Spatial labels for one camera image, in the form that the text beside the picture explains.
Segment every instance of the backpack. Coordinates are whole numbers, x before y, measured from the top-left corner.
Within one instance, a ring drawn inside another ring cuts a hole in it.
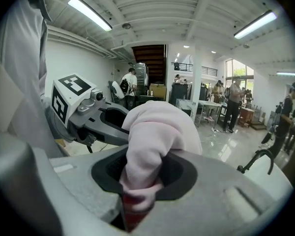
[[[120,88],[124,94],[128,93],[129,83],[127,82],[126,79],[122,80],[122,82],[120,83]]]

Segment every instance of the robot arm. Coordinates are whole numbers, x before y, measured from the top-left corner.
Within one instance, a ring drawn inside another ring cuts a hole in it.
[[[106,101],[96,85],[77,74],[54,80],[50,109],[57,118],[53,126],[67,140],[87,146],[95,140],[118,146],[128,143],[129,132],[121,128],[128,110]]]

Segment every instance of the pink cloth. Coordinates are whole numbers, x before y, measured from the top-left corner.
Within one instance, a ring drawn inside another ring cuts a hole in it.
[[[127,164],[120,177],[125,212],[142,213],[163,185],[157,178],[162,157],[171,149],[202,154],[198,131],[185,112],[167,102],[149,101],[131,110],[122,125],[129,130]]]

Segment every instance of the floor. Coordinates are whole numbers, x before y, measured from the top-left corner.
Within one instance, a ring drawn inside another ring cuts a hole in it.
[[[201,139],[203,155],[222,160],[235,169],[238,165],[245,166],[250,161],[266,135],[266,130],[256,131],[252,128],[243,128],[238,125],[235,126],[233,134],[221,132],[222,128],[219,125],[216,126],[216,129],[217,131],[213,130],[213,123],[207,124],[203,121],[197,128]],[[65,142],[65,145],[65,149],[71,156],[89,154],[85,145],[77,142]],[[91,148],[93,152],[98,152],[114,147],[116,146],[95,141]],[[289,156],[284,151],[281,151],[276,157],[275,163],[282,169],[288,162],[288,159]]]

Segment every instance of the white ceiling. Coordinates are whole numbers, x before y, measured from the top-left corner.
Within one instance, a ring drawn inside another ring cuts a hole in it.
[[[121,59],[133,59],[132,46],[184,41],[204,45],[215,50],[219,59],[235,58],[265,74],[295,71],[295,34],[274,0],[84,0],[112,25],[110,32],[68,1],[45,0],[53,19],[50,25],[86,38]],[[234,33],[269,9],[278,15],[275,21],[241,40],[234,38]],[[132,28],[123,29],[123,23]],[[244,49],[244,43],[250,48]]]

